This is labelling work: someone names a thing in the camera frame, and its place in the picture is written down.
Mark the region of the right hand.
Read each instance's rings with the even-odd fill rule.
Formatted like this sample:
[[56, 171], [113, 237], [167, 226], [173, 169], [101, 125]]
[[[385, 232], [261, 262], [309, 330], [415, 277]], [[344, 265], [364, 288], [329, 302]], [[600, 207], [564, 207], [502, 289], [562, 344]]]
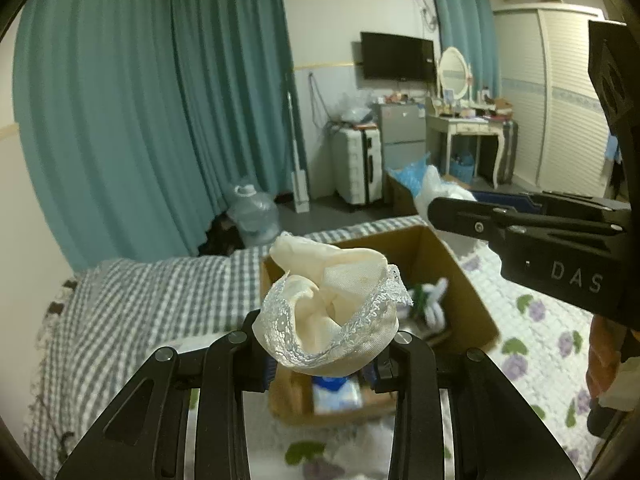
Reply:
[[586, 384], [594, 402], [631, 412], [639, 405], [639, 357], [623, 357], [619, 334], [603, 316], [592, 318]]

